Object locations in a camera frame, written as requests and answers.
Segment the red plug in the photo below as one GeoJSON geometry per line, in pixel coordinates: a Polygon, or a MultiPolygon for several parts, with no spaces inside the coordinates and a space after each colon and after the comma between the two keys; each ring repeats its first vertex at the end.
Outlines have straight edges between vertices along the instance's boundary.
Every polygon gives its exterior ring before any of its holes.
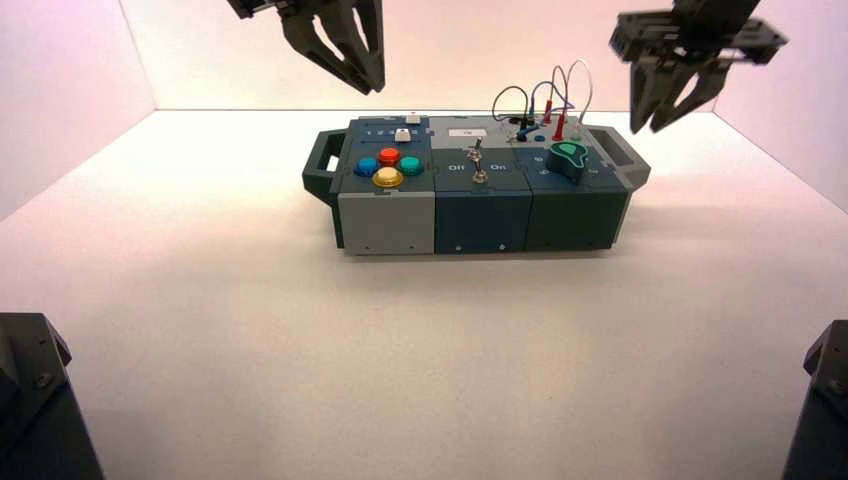
{"type": "Polygon", "coordinates": [[[559,116],[559,119],[557,120],[557,131],[556,131],[556,133],[554,133],[554,136],[551,137],[551,140],[553,140],[555,142],[561,142],[562,138],[563,138],[562,137],[562,130],[563,130],[564,127],[565,127],[565,112],[563,112],[563,114],[559,116]]]}
{"type": "Polygon", "coordinates": [[[551,109],[554,106],[554,102],[548,100],[548,103],[545,104],[545,125],[550,125],[551,123],[551,109]]]}

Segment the white push button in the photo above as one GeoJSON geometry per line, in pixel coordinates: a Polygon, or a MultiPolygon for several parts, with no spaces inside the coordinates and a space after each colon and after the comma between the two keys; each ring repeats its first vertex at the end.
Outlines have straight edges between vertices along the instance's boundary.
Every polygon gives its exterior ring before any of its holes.
{"type": "Polygon", "coordinates": [[[398,128],[395,131],[395,141],[398,143],[409,143],[412,141],[412,135],[408,128],[398,128]]]}

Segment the white table surface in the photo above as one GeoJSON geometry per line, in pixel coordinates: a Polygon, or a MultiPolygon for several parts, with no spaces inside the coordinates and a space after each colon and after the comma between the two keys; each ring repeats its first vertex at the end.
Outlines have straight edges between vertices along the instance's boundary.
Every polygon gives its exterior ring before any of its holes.
{"type": "Polygon", "coordinates": [[[0,223],[110,478],[778,476],[845,213],[696,114],[612,250],[348,257],[300,172],[356,115],[159,112],[0,223]]]}

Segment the yellow button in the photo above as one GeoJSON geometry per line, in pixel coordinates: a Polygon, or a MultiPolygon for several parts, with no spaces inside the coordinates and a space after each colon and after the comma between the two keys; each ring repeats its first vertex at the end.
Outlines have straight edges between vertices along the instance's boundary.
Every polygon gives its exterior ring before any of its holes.
{"type": "Polygon", "coordinates": [[[383,167],[371,177],[374,185],[382,188],[397,187],[403,183],[403,174],[394,167],[383,167]]]}

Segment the small label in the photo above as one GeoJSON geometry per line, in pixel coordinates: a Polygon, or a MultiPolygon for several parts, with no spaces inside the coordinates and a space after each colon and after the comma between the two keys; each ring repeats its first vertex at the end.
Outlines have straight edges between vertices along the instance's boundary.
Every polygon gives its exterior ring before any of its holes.
{"type": "Polygon", "coordinates": [[[449,128],[448,136],[450,137],[485,137],[485,128],[449,128]]]}

